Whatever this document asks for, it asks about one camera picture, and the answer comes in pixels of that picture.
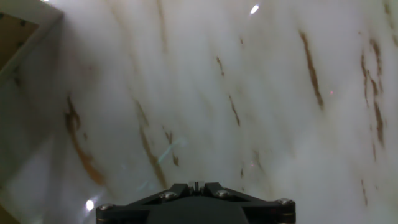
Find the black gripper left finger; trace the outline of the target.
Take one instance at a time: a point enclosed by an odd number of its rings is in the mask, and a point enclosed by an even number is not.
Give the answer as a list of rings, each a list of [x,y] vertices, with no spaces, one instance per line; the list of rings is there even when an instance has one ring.
[[[106,203],[96,208],[96,224],[146,223],[155,208],[177,199],[192,196],[196,183],[173,184],[171,188],[127,205]]]

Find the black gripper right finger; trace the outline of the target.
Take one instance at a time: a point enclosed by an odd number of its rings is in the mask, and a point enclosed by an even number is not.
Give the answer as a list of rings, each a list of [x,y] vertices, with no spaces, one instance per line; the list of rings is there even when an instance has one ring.
[[[295,201],[279,198],[273,201],[262,200],[248,194],[223,187],[218,182],[199,182],[200,196],[226,202],[230,215],[238,215],[245,223],[295,223]]]

